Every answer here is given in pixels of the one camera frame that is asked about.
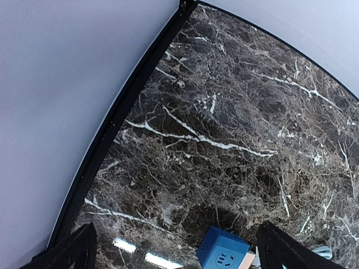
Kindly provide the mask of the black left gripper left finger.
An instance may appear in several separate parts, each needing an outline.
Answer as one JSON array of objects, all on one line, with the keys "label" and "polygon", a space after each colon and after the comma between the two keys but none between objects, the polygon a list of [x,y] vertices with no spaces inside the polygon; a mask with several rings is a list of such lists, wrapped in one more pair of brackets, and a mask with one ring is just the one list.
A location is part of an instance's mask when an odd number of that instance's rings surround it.
[{"label": "black left gripper left finger", "polygon": [[94,268],[96,250],[96,229],[91,222],[82,225],[56,246],[33,257],[20,268]]}]

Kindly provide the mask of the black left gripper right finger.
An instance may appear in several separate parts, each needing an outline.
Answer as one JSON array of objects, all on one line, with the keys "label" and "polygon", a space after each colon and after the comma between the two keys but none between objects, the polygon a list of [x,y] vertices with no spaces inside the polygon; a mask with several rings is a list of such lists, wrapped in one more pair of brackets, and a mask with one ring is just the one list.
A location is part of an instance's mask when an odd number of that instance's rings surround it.
[{"label": "black left gripper right finger", "polygon": [[341,265],[307,249],[269,221],[258,227],[256,237],[261,268],[342,268]]}]

